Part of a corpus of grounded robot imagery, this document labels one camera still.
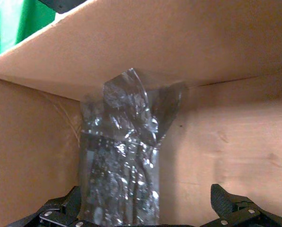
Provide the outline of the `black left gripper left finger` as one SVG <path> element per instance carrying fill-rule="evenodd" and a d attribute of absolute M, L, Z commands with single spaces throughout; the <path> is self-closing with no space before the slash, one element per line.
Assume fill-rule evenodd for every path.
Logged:
<path fill-rule="evenodd" d="M 67 195 L 48 200 L 35 213 L 7 224 L 8 227 L 92 227 L 94 224 L 79 219 L 81 191 L 74 186 Z"/>

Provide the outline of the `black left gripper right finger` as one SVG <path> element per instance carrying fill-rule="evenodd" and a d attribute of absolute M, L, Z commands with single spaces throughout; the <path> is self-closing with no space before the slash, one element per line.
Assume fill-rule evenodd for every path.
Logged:
<path fill-rule="evenodd" d="M 248 197 L 227 192 L 219 184 L 211 185 L 211 206 L 219 218 L 205 227 L 282 227 L 282 217 L 263 210 Z"/>

